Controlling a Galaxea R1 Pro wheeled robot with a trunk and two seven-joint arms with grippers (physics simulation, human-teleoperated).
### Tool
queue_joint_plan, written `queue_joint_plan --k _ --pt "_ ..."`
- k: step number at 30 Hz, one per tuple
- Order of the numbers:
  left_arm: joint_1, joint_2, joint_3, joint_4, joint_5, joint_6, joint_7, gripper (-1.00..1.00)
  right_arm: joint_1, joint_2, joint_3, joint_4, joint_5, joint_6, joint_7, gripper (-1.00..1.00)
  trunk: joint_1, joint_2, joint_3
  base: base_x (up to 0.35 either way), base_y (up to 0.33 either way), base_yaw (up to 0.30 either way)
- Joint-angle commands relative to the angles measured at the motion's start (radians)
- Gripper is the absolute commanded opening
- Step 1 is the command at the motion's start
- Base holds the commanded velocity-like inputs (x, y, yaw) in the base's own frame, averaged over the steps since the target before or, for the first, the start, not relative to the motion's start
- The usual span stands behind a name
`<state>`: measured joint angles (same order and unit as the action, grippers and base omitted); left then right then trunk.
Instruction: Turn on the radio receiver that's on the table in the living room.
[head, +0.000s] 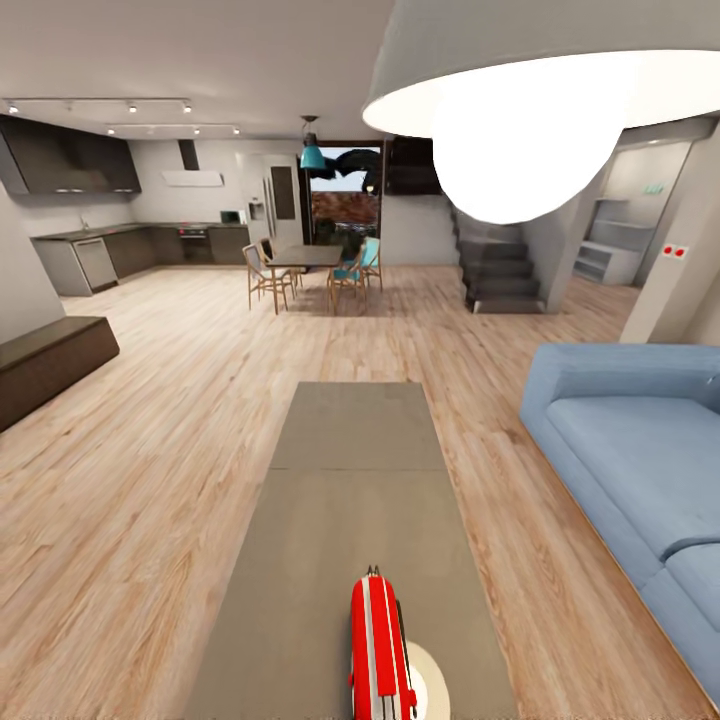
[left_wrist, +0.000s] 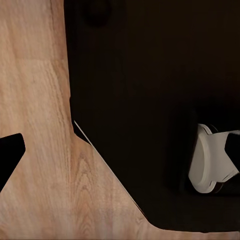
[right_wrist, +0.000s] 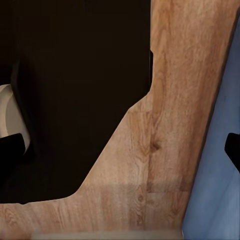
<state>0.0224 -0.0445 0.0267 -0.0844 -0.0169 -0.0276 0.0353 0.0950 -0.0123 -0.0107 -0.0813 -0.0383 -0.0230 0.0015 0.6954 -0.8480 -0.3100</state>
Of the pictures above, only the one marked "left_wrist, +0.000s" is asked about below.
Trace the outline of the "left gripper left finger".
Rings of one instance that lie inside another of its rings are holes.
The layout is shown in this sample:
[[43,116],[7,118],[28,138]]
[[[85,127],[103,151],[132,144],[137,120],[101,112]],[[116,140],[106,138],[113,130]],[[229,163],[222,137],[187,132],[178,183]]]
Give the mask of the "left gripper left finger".
[[21,133],[0,138],[0,192],[26,151]]

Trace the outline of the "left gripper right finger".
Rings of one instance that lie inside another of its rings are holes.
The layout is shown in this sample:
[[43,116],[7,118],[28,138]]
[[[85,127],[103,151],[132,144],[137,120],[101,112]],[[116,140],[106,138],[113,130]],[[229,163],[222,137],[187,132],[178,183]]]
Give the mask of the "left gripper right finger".
[[224,150],[240,172],[240,135],[229,133],[225,142]]

